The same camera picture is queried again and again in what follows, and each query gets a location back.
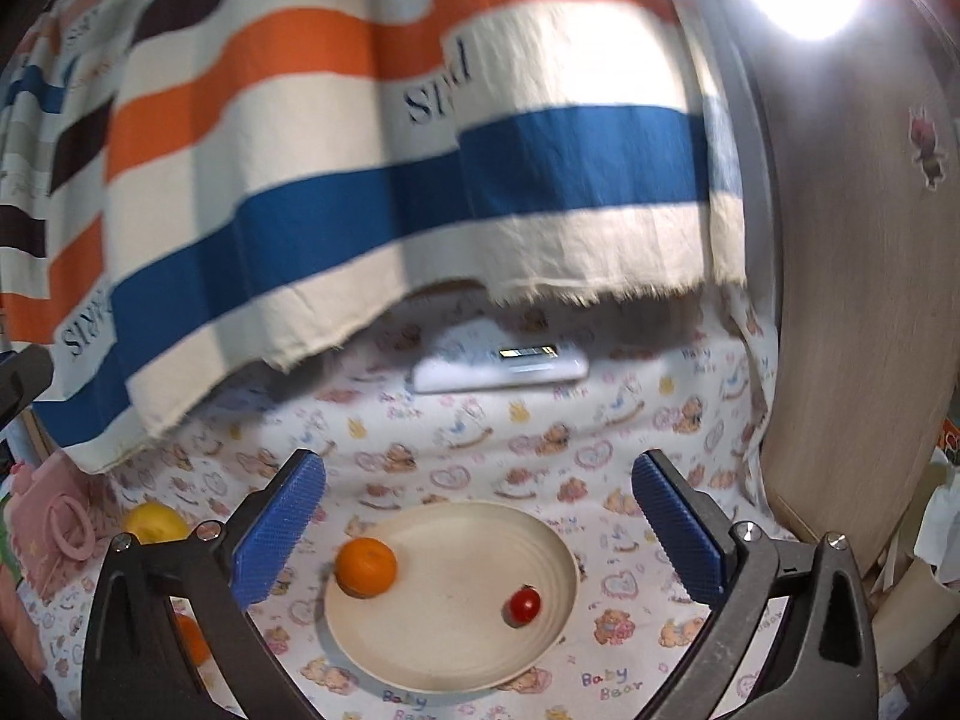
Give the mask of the baby bear printed bedsheet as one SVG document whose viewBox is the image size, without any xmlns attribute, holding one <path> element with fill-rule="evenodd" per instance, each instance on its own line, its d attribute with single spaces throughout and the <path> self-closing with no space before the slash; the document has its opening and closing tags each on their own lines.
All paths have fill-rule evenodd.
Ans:
<svg viewBox="0 0 960 720">
<path fill-rule="evenodd" d="M 430 341 L 477 319 L 574 341 L 578 383 L 418 395 Z M 703 624 L 630 489 L 658 447 L 729 517 L 770 522 L 758 444 L 776 387 L 779 333 L 734 288 L 673 301 L 547 302 L 501 309 L 475 291 L 402 302 L 366 332 L 290 372 L 226 379 L 163 444 L 106 473 L 106 528 L 157 500 L 189 522 L 231 514 L 296 450 L 322 455 L 329 486 L 252 617 L 317 710 L 331 718 L 630 718 Z M 446 700 L 395 692 L 348 665 L 322 621 L 338 546 L 392 512 L 498 500 L 569 544 L 581 593 L 573 626 L 538 667 L 496 691 Z"/>
</svg>

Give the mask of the red cherry tomato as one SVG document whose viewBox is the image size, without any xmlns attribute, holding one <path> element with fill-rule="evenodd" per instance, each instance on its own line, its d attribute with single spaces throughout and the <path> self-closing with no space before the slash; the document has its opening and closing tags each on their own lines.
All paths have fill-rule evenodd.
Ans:
<svg viewBox="0 0 960 720">
<path fill-rule="evenodd" d="M 539 616 L 542 597 L 532 585 L 523 585 L 506 603 L 506 619 L 513 628 L 525 628 Z"/>
</svg>

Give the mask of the cartoon sticker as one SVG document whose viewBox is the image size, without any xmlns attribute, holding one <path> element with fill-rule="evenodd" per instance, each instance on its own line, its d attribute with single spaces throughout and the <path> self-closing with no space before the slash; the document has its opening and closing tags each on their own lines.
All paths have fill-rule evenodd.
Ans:
<svg viewBox="0 0 960 720">
<path fill-rule="evenodd" d="M 914 149 L 913 163 L 923 174 L 929 192 L 935 192 L 946 180 L 946 155 L 940 151 L 935 123 L 924 107 L 910 110 L 908 138 Z"/>
</svg>

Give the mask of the large yellow-orange grapefruit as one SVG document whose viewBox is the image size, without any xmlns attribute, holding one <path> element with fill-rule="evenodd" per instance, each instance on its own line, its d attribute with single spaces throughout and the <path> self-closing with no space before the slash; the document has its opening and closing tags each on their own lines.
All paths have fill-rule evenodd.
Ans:
<svg viewBox="0 0 960 720">
<path fill-rule="evenodd" d="M 142 544 L 181 541 L 190 533 L 189 525 L 178 511 L 156 500 L 130 509 L 124 517 L 124 530 Z"/>
</svg>

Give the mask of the orange mandarin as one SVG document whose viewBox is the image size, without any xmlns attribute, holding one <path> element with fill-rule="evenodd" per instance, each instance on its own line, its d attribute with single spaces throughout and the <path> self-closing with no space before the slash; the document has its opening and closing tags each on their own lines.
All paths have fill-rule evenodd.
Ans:
<svg viewBox="0 0 960 720">
<path fill-rule="evenodd" d="M 201 667 L 203 663 L 206 663 L 212 658 L 212 652 L 210 652 L 210 647 L 208 647 L 205 637 L 203 637 L 202 629 L 199 624 L 197 624 L 197 621 L 195 621 L 193 617 L 187 616 L 187 614 L 174 614 L 174 621 L 176 621 L 176 626 L 178 626 L 179 637 L 184 644 L 190 663 L 192 663 L 195 668 Z"/>
<path fill-rule="evenodd" d="M 386 543 L 363 536 L 338 550 L 334 574 L 338 586 L 348 595 L 374 598 L 394 585 L 398 561 Z"/>
</svg>

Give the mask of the cream round plate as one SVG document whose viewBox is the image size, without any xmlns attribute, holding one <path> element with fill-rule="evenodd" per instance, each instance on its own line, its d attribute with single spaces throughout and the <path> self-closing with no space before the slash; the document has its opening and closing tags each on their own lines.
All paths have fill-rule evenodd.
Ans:
<svg viewBox="0 0 960 720">
<path fill-rule="evenodd" d="M 469 694 L 530 670 L 562 640 L 579 592 L 566 543 L 542 520 L 496 502 L 397 512 L 371 528 L 398 561 L 394 585 L 359 600 L 327 583 L 325 626 L 359 671 L 413 694 Z M 542 597 L 525 628 L 506 619 L 523 585 Z"/>
</svg>

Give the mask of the striped Paris blanket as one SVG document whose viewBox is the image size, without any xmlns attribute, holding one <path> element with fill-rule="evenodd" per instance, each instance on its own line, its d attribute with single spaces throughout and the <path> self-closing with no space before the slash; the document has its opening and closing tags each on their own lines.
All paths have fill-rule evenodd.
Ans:
<svg viewBox="0 0 960 720">
<path fill-rule="evenodd" d="M 49 0 L 2 64 L 2 319 L 104 472 L 410 294 L 747 278 L 683 0 Z"/>
</svg>

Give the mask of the wooden headboard panel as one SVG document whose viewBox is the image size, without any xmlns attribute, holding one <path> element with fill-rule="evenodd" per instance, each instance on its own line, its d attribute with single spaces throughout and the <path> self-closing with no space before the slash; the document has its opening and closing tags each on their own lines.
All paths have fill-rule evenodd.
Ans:
<svg viewBox="0 0 960 720">
<path fill-rule="evenodd" d="M 807 536 L 880 554 L 910 502 L 958 366 L 958 20 L 946 0 L 719 0 L 732 115 L 779 367 L 763 476 Z M 935 192 L 910 110 L 946 155 Z"/>
</svg>

